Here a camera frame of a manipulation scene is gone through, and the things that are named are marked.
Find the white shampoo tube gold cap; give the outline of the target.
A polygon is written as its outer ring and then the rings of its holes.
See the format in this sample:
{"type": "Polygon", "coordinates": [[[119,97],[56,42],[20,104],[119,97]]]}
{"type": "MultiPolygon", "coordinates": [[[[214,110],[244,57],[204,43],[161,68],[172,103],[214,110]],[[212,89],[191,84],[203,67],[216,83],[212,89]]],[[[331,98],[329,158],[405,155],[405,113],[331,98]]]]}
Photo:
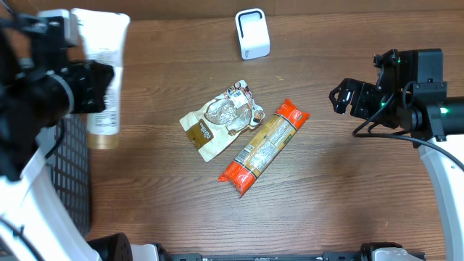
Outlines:
{"type": "Polygon", "coordinates": [[[123,81],[123,52],[131,22],[123,13],[100,12],[74,8],[79,34],[87,59],[110,65],[114,76],[104,95],[106,109],[87,117],[88,147],[115,149],[120,133],[120,93],[123,81]]]}

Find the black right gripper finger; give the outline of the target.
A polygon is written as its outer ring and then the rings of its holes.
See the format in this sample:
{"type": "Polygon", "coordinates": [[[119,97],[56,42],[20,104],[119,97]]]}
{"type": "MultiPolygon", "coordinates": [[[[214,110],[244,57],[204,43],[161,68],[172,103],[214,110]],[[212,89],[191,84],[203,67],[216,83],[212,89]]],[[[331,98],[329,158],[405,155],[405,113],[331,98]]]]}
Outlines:
{"type": "Polygon", "coordinates": [[[333,106],[333,110],[335,113],[344,114],[344,102],[339,97],[340,90],[332,90],[330,91],[328,98],[333,106]]]}
{"type": "Polygon", "coordinates": [[[357,80],[353,78],[345,78],[343,79],[340,84],[335,87],[331,92],[330,95],[335,95],[335,94],[342,94],[342,93],[353,93],[354,91],[357,90],[357,80]]]}

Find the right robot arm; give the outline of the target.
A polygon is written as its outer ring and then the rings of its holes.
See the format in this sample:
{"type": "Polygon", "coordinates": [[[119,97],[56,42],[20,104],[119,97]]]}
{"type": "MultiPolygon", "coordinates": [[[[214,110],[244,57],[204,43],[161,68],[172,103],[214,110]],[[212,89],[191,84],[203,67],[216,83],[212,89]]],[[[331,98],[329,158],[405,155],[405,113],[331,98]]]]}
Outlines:
{"type": "Polygon", "coordinates": [[[409,141],[431,179],[446,260],[463,259],[463,98],[447,95],[441,49],[391,49],[373,57],[376,83],[343,79],[328,98],[333,110],[364,122],[356,138],[409,141]]]}

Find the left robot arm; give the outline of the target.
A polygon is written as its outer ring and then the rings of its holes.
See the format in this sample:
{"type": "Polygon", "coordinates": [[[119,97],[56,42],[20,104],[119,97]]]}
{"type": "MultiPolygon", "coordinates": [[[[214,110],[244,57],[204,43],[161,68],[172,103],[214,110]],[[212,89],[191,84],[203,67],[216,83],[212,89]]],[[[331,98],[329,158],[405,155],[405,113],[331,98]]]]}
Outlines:
{"type": "Polygon", "coordinates": [[[115,63],[72,61],[83,39],[79,11],[36,16],[15,12],[1,26],[31,41],[33,66],[20,66],[1,40],[1,237],[21,260],[157,260],[153,244],[131,244],[119,233],[86,241],[54,190],[36,136],[69,114],[103,112],[104,97],[120,75],[115,63]]]}

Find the orange spaghetti package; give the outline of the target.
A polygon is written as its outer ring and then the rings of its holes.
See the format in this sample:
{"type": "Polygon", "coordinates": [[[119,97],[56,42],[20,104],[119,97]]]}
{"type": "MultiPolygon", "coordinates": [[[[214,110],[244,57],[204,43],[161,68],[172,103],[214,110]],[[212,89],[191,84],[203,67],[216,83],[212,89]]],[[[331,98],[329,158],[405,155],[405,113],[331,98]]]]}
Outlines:
{"type": "Polygon", "coordinates": [[[232,183],[239,196],[245,195],[309,118],[310,113],[299,110],[290,99],[285,99],[218,180],[232,183]]]}

